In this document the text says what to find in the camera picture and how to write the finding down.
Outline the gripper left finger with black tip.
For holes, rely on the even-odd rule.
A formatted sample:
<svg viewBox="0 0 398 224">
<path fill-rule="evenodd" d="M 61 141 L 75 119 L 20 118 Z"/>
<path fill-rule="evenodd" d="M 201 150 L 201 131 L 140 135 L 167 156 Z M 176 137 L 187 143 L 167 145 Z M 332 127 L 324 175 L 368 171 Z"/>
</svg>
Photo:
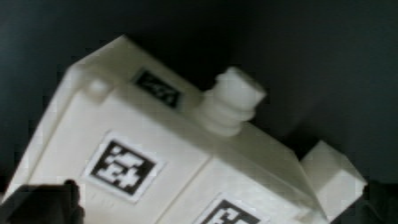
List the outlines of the gripper left finger with black tip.
<svg viewBox="0 0 398 224">
<path fill-rule="evenodd" d="M 0 204 L 0 224 L 84 224 L 80 187 L 62 184 L 21 185 Z"/>
</svg>

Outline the gripper right finger with grey tip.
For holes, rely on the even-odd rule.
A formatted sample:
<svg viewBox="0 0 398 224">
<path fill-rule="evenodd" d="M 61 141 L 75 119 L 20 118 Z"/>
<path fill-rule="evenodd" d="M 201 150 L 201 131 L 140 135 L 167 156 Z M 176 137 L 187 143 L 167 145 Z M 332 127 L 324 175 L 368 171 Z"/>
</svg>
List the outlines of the gripper right finger with grey tip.
<svg viewBox="0 0 398 224">
<path fill-rule="evenodd" d="M 398 224 L 398 183 L 368 183 L 350 206 L 347 224 Z"/>
</svg>

